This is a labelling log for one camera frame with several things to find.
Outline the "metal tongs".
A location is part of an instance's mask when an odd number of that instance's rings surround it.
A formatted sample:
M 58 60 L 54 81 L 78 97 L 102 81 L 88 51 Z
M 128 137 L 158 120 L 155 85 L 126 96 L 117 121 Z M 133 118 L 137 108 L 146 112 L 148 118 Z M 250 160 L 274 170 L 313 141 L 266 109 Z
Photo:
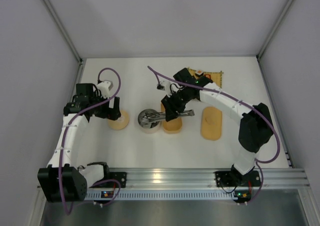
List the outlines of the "metal tongs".
M 194 110 L 186 110 L 178 114 L 178 118 L 183 118 L 188 116 L 195 116 Z M 158 112 L 158 111 L 156 113 L 150 113 L 146 116 L 146 119 L 149 122 L 164 121 L 165 118 L 166 118 L 165 112 Z

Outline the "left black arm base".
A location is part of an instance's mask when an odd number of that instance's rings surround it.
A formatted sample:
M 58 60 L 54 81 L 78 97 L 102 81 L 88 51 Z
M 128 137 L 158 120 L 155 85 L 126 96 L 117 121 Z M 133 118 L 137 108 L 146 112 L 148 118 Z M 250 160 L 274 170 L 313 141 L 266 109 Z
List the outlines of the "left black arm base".
M 101 181 L 108 180 L 108 179 L 113 179 L 113 180 L 118 181 L 121 185 L 121 188 L 125 188 L 126 182 L 127 182 L 127 173 L 124 171 L 109 172 L 104 176 L 104 178 Z M 109 181 L 109 182 L 104 182 L 104 183 L 100 184 L 99 187 L 118 188 L 118 184 L 116 182 Z

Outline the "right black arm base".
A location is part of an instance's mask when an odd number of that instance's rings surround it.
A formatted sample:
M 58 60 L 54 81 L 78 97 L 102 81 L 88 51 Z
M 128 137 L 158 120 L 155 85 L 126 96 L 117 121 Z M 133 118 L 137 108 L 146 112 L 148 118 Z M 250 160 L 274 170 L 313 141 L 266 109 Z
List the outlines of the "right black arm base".
M 260 175 L 257 171 L 242 175 L 237 171 L 224 170 L 216 171 L 214 175 L 217 187 L 248 187 L 249 182 L 252 187 L 260 187 L 261 185 Z

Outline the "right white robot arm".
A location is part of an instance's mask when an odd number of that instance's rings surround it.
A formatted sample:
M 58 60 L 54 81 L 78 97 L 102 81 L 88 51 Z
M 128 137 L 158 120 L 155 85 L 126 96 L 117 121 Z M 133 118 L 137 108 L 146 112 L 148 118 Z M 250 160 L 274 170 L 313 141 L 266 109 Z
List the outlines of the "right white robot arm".
M 254 168 L 260 148 L 273 136 L 273 124 L 267 105 L 251 105 L 224 92 L 211 78 L 196 77 L 187 68 L 177 72 L 173 80 L 158 81 L 157 89 L 166 91 L 161 103 L 167 122 L 177 119 L 191 100 L 207 103 L 222 111 L 239 126 L 238 156 L 231 166 L 229 176 L 241 185 Z

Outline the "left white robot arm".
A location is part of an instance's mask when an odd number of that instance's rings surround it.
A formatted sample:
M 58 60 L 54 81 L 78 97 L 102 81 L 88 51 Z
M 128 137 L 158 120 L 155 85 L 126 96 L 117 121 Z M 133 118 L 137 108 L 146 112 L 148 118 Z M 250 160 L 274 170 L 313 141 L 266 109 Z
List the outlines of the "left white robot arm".
M 89 187 L 110 179 L 106 162 L 89 163 L 84 168 L 77 167 L 75 163 L 90 118 L 95 116 L 116 121 L 121 116 L 119 97 L 115 97 L 112 108 L 107 101 L 112 87 L 112 81 L 108 80 L 76 85 L 76 94 L 63 109 L 62 131 L 54 153 L 47 166 L 37 173 L 47 201 L 83 201 Z

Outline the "oblong tan lunch box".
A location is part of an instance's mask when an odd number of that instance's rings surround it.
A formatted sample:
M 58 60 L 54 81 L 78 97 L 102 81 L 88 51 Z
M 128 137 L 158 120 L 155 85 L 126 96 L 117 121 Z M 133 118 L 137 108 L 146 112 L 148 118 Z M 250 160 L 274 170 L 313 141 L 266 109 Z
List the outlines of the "oblong tan lunch box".
M 177 118 L 169 122 L 164 120 L 161 124 L 164 132 L 167 134 L 177 134 L 182 130 L 183 127 L 183 121 L 181 118 Z

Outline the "oblong tan box lid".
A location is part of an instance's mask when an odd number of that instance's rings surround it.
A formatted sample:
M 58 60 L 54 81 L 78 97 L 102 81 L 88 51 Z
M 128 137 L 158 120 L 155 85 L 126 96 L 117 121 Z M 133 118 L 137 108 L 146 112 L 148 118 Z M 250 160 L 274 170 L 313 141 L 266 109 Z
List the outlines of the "oblong tan box lid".
M 202 111 L 201 135 L 206 140 L 217 141 L 222 133 L 222 111 L 215 107 L 206 107 Z

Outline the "round steel container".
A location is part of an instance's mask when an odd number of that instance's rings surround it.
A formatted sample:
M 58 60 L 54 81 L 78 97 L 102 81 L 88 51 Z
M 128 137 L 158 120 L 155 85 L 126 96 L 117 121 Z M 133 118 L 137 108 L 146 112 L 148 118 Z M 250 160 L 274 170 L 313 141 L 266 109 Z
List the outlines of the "round steel container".
M 137 117 L 137 121 L 138 124 L 140 125 L 140 129 L 147 134 L 153 134 L 155 132 L 157 132 L 160 129 L 161 123 L 158 122 L 149 122 L 146 119 L 146 116 L 150 113 L 156 113 L 157 111 L 154 109 L 144 109 L 142 110 L 138 117 Z

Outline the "round tan lid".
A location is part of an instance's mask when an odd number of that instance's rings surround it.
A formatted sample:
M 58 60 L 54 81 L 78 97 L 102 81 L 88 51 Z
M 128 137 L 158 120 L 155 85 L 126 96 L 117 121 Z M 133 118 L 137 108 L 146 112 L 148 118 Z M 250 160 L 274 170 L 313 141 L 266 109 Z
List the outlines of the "round tan lid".
M 121 116 L 117 120 L 108 120 L 108 126 L 113 130 L 122 130 L 127 127 L 130 121 L 130 116 L 127 111 L 121 110 Z

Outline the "bamboo sushi mat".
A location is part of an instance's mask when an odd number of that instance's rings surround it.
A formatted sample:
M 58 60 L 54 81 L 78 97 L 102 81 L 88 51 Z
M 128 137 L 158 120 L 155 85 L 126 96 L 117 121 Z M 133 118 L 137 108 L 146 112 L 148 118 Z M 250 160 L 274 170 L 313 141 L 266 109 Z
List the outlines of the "bamboo sushi mat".
M 194 76 L 196 79 L 198 79 L 199 77 L 195 75 L 195 71 L 194 69 L 191 69 L 190 67 L 187 68 L 189 73 Z M 204 74 L 211 74 L 211 80 L 216 83 L 220 88 L 222 87 L 222 80 L 223 80 L 223 71 L 220 72 L 206 72 L 203 71 Z

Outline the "aluminium mounting rail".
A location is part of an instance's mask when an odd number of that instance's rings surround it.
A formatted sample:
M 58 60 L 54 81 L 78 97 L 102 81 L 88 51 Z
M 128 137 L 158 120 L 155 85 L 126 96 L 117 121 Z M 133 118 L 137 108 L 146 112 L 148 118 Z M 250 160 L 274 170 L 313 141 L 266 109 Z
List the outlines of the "aluminium mounting rail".
M 127 190 L 184 190 L 184 189 L 211 189 L 217 187 L 215 172 L 224 170 L 215 169 L 142 169 L 142 168 L 112 168 L 110 172 L 124 171 L 127 173 Z M 264 188 L 303 188 L 309 186 L 307 175 L 302 169 L 262 169 L 255 168 L 260 175 L 261 185 Z M 97 188 L 104 182 L 99 181 L 89 188 Z

